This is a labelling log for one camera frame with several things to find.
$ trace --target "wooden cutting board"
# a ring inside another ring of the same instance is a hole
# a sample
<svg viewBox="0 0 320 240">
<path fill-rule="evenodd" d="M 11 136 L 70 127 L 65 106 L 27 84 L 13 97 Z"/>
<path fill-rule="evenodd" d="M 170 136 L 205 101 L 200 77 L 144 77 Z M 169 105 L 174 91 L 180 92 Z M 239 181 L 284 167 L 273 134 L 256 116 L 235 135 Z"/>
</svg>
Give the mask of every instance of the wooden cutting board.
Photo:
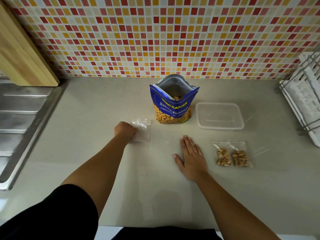
<svg viewBox="0 0 320 240">
<path fill-rule="evenodd" d="M 3 0 L 0 0 L 0 70 L 19 86 L 59 84 L 58 78 Z"/>
</svg>

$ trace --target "blue snack bag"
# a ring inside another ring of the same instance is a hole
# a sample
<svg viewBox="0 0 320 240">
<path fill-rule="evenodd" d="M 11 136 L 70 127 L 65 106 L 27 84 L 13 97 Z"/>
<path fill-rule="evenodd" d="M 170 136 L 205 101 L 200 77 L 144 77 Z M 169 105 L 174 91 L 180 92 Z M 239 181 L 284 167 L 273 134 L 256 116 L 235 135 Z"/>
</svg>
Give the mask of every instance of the blue snack bag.
<svg viewBox="0 0 320 240">
<path fill-rule="evenodd" d="M 191 102 L 198 90 L 199 87 L 190 85 L 177 74 L 150 85 L 157 121 L 162 124 L 186 122 L 191 118 Z"/>
</svg>

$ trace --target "hand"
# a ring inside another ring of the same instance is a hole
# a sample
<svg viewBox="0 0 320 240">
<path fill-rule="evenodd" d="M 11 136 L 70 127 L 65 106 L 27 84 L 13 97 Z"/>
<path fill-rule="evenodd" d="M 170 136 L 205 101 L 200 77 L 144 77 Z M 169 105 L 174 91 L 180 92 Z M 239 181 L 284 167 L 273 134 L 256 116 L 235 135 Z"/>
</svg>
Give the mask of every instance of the hand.
<svg viewBox="0 0 320 240">
<path fill-rule="evenodd" d="M 198 145 L 195 145 L 188 136 L 181 138 L 181 149 L 184 163 L 178 154 L 174 154 L 174 160 L 182 174 L 189 180 L 198 181 L 202 176 L 208 174 L 208 166 L 202 151 Z"/>
<path fill-rule="evenodd" d="M 127 122 L 119 122 L 116 127 L 114 127 L 114 136 L 116 135 L 123 135 L 128 140 L 130 140 L 134 134 L 138 131 L 137 128 L 134 128 L 132 125 L 128 124 Z"/>
</svg>

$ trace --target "stainless steel sink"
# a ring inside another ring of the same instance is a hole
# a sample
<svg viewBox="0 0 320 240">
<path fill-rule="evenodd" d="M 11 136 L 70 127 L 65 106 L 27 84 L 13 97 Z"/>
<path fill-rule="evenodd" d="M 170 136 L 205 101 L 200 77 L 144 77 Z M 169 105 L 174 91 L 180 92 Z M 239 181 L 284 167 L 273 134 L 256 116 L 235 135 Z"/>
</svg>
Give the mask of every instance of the stainless steel sink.
<svg viewBox="0 0 320 240">
<path fill-rule="evenodd" d="M 0 190 L 10 190 L 68 85 L 20 87 L 0 80 Z"/>
</svg>

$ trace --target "black sleeve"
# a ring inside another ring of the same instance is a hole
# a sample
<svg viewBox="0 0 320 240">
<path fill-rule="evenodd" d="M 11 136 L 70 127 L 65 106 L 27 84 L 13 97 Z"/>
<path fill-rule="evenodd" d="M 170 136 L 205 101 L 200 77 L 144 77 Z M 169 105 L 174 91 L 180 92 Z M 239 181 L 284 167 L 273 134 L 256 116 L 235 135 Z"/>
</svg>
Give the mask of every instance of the black sleeve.
<svg viewBox="0 0 320 240">
<path fill-rule="evenodd" d="M 94 239 L 98 211 L 80 187 L 66 184 L 2 226 L 0 239 Z"/>
</svg>

